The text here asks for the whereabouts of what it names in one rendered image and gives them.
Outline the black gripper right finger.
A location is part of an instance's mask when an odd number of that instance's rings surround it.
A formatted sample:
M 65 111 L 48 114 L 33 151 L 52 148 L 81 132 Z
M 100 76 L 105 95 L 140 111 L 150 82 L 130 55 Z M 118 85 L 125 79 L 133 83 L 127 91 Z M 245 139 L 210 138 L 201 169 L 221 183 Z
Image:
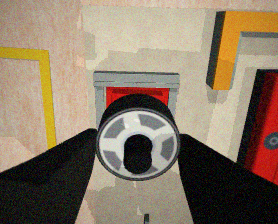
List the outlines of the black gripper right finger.
M 278 185 L 180 137 L 179 173 L 194 224 L 278 224 Z

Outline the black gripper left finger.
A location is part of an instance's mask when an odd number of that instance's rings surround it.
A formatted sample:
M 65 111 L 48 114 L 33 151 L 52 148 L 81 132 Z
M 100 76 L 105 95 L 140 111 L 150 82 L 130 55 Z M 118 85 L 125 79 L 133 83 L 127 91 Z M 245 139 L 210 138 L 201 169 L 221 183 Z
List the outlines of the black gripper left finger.
M 95 160 L 88 128 L 0 172 L 0 224 L 75 224 Z

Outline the black wheel with grey hub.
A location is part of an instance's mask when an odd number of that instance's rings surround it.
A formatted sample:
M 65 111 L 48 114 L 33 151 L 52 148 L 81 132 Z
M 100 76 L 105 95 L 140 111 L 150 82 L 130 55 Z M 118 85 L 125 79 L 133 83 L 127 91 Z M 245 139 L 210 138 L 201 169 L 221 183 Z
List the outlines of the black wheel with grey hub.
M 152 165 L 141 174 L 123 165 L 125 141 L 132 135 L 150 140 Z M 129 94 L 113 101 L 104 111 L 95 138 L 96 155 L 111 174 L 130 181 L 145 181 L 167 172 L 181 150 L 181 137 L 169 108 L 147 94 Z

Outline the yellow tape outline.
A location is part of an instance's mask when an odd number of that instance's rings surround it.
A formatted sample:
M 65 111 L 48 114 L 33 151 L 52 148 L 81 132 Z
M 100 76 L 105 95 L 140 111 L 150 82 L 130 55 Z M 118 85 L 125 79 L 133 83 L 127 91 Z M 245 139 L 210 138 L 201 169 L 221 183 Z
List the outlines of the yellow tape outline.
M 0 57 L 39 60 L 48 150 L 56 146 L 49 51 L 0 47 Z

